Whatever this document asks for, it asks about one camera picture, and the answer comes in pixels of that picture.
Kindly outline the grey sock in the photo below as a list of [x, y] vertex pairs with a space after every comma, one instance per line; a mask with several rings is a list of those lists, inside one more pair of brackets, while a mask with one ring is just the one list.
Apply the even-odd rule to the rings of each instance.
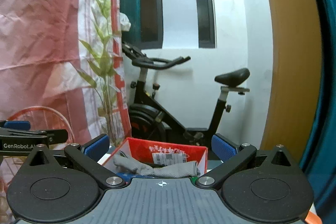
[[121, 167], [122, 169], [125, 169], [130, 173], [141, 176], [161, 178], [184, 178], [196, 177], [201, 174], [201, 172], [198, 170], [198, 165], [196, 161], [177, 163], [160, 168], [153, 168], [147, 164], [141, 163], [134, 158], [124, 157], [121, 155], [114, 155], [112, 157], [112, 161], [114, 165]]

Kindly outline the red strawberry cardboard box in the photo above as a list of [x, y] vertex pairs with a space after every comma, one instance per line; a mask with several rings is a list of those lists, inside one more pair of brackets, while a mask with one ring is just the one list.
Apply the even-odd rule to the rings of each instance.
[[160, 168], [177, 163], [196, 161], [201, 175], [207, 172], [208, 148], [203, 146], [164, 143], [159, 141], [149, 141], [136, 138], [126, 138], [121, 145], [112, 152], [104, 155], [99, 163], [116, 174], [124, 176], [126, 180], [133, 177], [161, 178], [151, 176], [141, 176], [130, 173], [114, 165], [112, 157], [121, 155], [134, 158], [141, 163], [153, 168]]

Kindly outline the teal curtain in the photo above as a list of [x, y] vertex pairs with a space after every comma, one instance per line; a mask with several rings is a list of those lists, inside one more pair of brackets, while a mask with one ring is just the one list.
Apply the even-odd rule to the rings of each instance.
[[335, 0], [316, 0], [322, 36], [318, 104], [300, 167], [323, 223], [335, 223]]

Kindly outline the white foam sheet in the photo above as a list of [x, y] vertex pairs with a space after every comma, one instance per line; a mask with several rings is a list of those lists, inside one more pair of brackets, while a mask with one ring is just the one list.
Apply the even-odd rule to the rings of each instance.
[[199, 48], [197, 0], [162, 0], [164, 50]]

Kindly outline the red printed backdrop sheet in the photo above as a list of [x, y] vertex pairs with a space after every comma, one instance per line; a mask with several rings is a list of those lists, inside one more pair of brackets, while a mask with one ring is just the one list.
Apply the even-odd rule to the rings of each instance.
[[123, 142], [120, 0], [1, 0], [1, 120]]

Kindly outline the wooden door frame panel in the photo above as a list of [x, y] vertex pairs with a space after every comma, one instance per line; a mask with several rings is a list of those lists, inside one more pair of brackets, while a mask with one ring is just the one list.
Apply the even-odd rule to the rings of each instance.
[[272, 88], [262, 149], [283, 144], [296, 161], [306, 148], [317, 108], [322, 39], [316, 0], [269, 0]]

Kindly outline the orange plate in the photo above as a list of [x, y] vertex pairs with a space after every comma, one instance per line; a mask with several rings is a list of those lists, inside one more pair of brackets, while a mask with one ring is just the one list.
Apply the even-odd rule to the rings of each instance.
[[312, 211], [309, 211], [306, 218], [305, 222], [307, 224], [322, 224], [322, 220], [320, 217], [316, 214], [314, 214]]

